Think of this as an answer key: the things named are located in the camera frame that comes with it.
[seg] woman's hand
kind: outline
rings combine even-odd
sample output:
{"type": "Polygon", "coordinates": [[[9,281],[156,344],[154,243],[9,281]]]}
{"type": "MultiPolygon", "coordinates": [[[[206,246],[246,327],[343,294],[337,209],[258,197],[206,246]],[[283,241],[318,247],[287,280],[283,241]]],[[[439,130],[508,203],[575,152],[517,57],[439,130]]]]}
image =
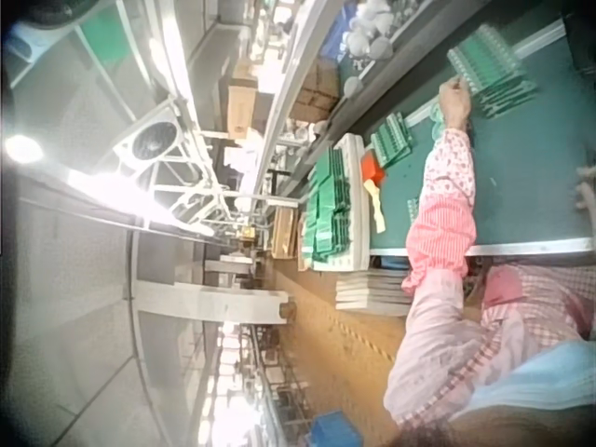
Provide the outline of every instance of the woman's hand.
{"type": "Polygon", "coordinates": [[[439,88],[439,106],[445,118],[445,128],[465,132],[472,109],[467,82],[456,77],[442,84],[439,88]]]}

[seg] pink checkered shirt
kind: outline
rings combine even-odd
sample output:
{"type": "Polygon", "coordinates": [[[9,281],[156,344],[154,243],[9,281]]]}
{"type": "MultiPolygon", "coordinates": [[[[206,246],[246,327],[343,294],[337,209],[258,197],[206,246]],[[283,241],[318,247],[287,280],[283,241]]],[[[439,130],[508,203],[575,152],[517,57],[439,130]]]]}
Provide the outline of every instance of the pink checkered shirt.
{"type": "Polygon", "coordinates": [[[384,399],[398,425],[450,417],[476,386],[587,336],[593,325],[594,267],[496,267],[487,278],[481,324],[463,319],[475,192],[469,139],[446,129],[428,155],[419,214],[406,241],[412,272],[403,288],[413,293],[413,306],[384,399]]]}

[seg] stack of circuit boards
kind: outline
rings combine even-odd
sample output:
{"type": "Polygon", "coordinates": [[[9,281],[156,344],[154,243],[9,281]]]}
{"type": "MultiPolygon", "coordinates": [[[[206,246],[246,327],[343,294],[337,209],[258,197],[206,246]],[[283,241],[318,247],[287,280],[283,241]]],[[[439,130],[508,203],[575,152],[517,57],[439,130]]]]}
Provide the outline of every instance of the stack of circuit boards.
{"type": "Polygon", "coordinates": [[[349,182],[340,149],[329,148],[309,178],[305,235],[302,254],[306,260],[325,262],[349,245],[349,182]]]}
{"type": "Polygon", "coordinates": [[[447,57],[486,118],[501,116],[537,93],[520,59],[491,26],[482,25],[447,57]]]}
{"type": "Polygon", "coordinates": [[[390,114],[371,137],[374,154],[386,169],[412,153],[413,137],[401,114],[390,114]]]}

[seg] worker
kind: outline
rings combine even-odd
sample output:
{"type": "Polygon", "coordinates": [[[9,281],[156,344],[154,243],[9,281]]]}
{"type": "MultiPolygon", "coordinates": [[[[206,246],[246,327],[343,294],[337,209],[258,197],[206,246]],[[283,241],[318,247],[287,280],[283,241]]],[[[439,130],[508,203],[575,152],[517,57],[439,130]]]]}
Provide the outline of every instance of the worker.
{"type": "Polygon", "coordinates": [[[445,131],[406,240],[413,304],[384,398],[400,428],[392,445],[585,445],[596,427],[596,267],[495,263],[480,323],[463,317],[476,238],[467,84],[440,86],[439,103],[445,131]]]}

